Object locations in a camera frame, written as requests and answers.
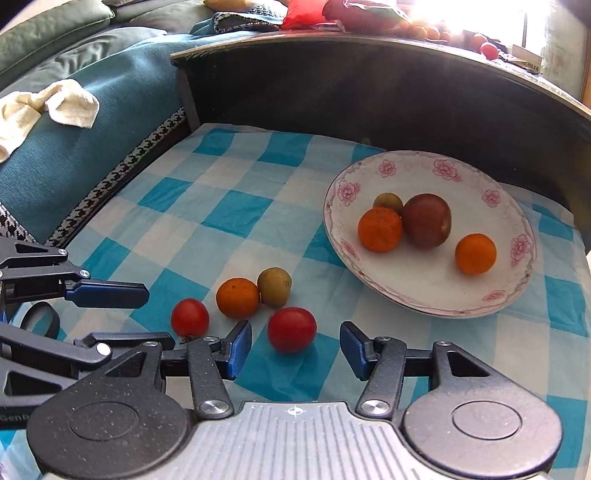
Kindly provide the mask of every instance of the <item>plate rim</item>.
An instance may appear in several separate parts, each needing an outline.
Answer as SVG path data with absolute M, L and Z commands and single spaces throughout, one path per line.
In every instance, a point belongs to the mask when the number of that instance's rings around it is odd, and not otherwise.
M 351 257 L 348 256 L 343 251 L 341 244 L 338 243 L 336 241 L 336 239 L 333 238 L 333 235 L 329 232 L 329 226 L 328 226 L 327 219 L 330 221 L 330 224 L 332 226 L 333 220 L 332 220 L 332 215 L 331 215 L 331 207 L 332 207 L 332 202 L 334 201 L 334 198 L 336 197 L 336 189 L 335 189 L 335 192 L 332 195 L 332 198 L 329 199 L 329 195 L 331 195 L 331 190 L 333 189 L 333 186 L 335 185 L 335 183 L 337 181 L 341 180 L 340 177 L 344 173 L 346 173 L 348 170 L 350 170 L 353 165 L 362 164 L 363 162 L 367 162 L 370 159 L 373 159 L 375 157 L 380 157 L 382 155 L 387 155 L 387 154 L 424 155 L 424 156 L 431 157 L 431 158 L 441 158 L 444 160 L 451 160 L 453 162 L 459 162 L 462 166 L 464 166 L 468 170 L 471 170 L 475 173 L 480 174 L 482 177 L 487 179 L 487 181 L 494 184 L 495 187 L 497 187 L 499 190 L 502 190 L 503 192 L 505 192 L 505 194 L 509 198 L 509 201 L 511 203 L 511 207 L 513 209 L 515 209 L 517 211 L 517 213 L 520 215 L 522 223 L 524 225 L 525 233 L 530 237 L 532 242 L 531 242 L 531 249 L 530 249 L 531 258 L 525 267 L 525 274 L 523 277 L 521 277 L 517 281 L 515 290 L 505 296 L 503 302 L 491 303 L 487 306 L 482 306 L 482 307 L 478 307 L 476 309 L 470 309 L 470 310 L 438 309 L 438 308 L 433 308 L 433 307 L 415 305 L 415 304 L 410 303 L 409 301 L 406 301 L 404 299 L 404 296 L 402 296 L 402 295 L 395 296 L 395 295 L 390 294 L 390 292 L 384 290 L 384 288 L 381 285 L 374 282 L 374 280 L 372 280 L 371 278 L 367 277 L 363 273 L 363 271 L 353 262 Z M 324 225 L 324 231 L 326 233 L 326 236 L 328 237 L 328 240 L 329 240 L 331 246 L 333 247 L 334 251 L 336 252 L 336 254 L 339 257 L 339 259 L 341 260 L 341 262 L 343 262 L 345 267 L 355 277 L 357 277 L 359 280 L 361 280 L 361 282 L 363 282 L 365 285 L 367 285 L 372 290 L 379 293 L 381 296 L 387 298 L 390 301 L 393 301 L 394 303 L 397 303 L 397 304 L 399 304 L 405 308 L 408 308 L 410 310 L 413 310 L 415 312 L 425 313 L 425 314 L 432 315 L 434 317 L 439 317 L 439 318 L 470 319 L 470 318 L 483 317 L 486 315 L 496 313 L 496 312 L 502 310 L 503 308 L 509 306 L 510 304 L 512 304 L 514 301 L 516 301 L 523 294 L 523 292 L 527 288 L 527 285 L 529 285 L 529 283 L 531 281 L 532 273 L 534 271 L 534 266 L 537 262 L 537 257 L 538 257 L 538 255 L 537 255 L 537 240 L 536 240 L 536 237 L 534 234 L 534 230 L 531 226 L 530 220 L 527 218 L 524 211 L 521 209 L 521 206 L 515 200 L 513 195 L 511 195 L 507 190 L 505 190 L 499 182 L 497 182 L 495 179 L 493 179 L 492 177 L 490 177 L 489 175 L 484 173 L 482 170 L 480 170 L 476 167 L 473 167 L 472 165 L 465 163 L 462 160 L 458 160 L 453 157 L 448 157 L 447 155 L 443 155 L 443 154 L 438 154 L 438 153 L 434 153 L 434 152 L 426 152 L 426 151 L 421 151 L 421 150 L 391 150 L 391 151 L 381 152 L 381 153 L 377 153 L 374 155 L 370 155 L 369 157 L 358 160 L 358 161 L 348 165 L 347 167 L 345 167 L 332 180 L 332 182 L 330 183 L 330 185 L 326 191 L 326 195 L 324 197 L 324 206 L 323 206 L 323 225 Z

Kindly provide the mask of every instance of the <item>pink flower pattern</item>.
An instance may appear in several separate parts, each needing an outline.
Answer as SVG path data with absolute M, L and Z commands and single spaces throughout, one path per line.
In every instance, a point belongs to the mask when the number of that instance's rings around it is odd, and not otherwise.
M 493 290 L 488 295 L 482 297 L 482 301 L 499 300 L 505 296 L 505 290 Z
M 501 202 L 501 195 L 499 195 L 498 190 L 487 190 L 482 195 L 482 200 L 486 203 L 489 207 L 494 208 Z
M 379 174 L 383 178 L 391 177 L 396 173 L 396 165 L 393 161 L 384 160 L 379 166 Z
M 361 185 L 354 181 L 349 183 L 348 181 L 341 180 L 339 187 L 337 188 L 336 194 L 339 196 L 341 201 L 348 207 L 357 197 L 357 194 L 361 190 Z
M 359 257 L 357 256 L 357 253 L 355 253 L 355 249 L 347 240 L 341 239 L 340 244 L 349 255 L 351 255 L 355 260 L 359 261 Z
M 511 241 L 511 266 L 516 266 L 519 261 L 530 251 L 531 242 L 527 235 L 522 233 Z
M 356 162 L 356 163 L 353 163 L 350 167 L 348 167 L 346 172 L 353 173 L 355 170 L 359 170 L 360 168 L 361 168 L 361 165 L 359 164 L 359 162 Z
M 438 158 L 433 162 L 433 173 L 445 180 L 462 181 L 462 177 L 453 166 L 453 162 L 447 158 Z

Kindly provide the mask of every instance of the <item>houndstooth trim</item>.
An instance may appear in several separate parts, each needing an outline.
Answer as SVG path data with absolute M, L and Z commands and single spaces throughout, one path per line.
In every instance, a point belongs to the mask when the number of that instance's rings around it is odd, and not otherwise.
M 10 238 L 16 238 L 24 242 L 35 242 L 33 236 L 27 232 L 27 230 L 17 222 L 6 207 L 0 203 L 0 236 L 7 236 Z
M 96 205 L 100 203 L 144 156 L 152 150 L 160 141 L 186 119 L 184 109 L 168 117 L 148 138 L 143 140 L 134 150 L 127 155 L 111 172 L 78 204 L 74 210 L 62 221 L 61 225 L 48 238 L 46 245 L 58 247 L 66 241 L 74 230 L 91 215 Z

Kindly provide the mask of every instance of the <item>sofa cushion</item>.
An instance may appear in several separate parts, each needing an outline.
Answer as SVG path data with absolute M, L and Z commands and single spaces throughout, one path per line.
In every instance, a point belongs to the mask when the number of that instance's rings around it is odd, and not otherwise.
M 170 34 L 189 33 L 194 24 L 212 15 L 213 11 L 203 4 L 203 0 L 187 0 L 140 15 L 131 20 L 129 25 L 162 28 Z
M 182 0 L 103 0 L 115 14 L 113 23 L 120 24 L 166 5 L 177 4 Z
M 100 0 L 72 0 L 0 35 L 0 89 L 39 62 L 105 28 L 113 12 Z
M 120 52 L 137 42 L 166 35 L 164 30 L 145 27 L 114 28 L 85 39 L 75 48 L 46 60 L 0 92 L 0 98 L 20 90 L 39 92 L 92 63 Z

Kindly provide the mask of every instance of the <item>grooved metal surface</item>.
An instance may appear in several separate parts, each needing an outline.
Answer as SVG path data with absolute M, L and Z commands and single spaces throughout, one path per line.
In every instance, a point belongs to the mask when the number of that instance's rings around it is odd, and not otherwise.
M 345 403 L 246 403 L 203 422 L 187 446 L 138 480 L 444 480 L 418 461 L 391 425 Z M 545 474 L 531 480 L 549 480 Z M 62 480 L 48 474 L 43 480 Z

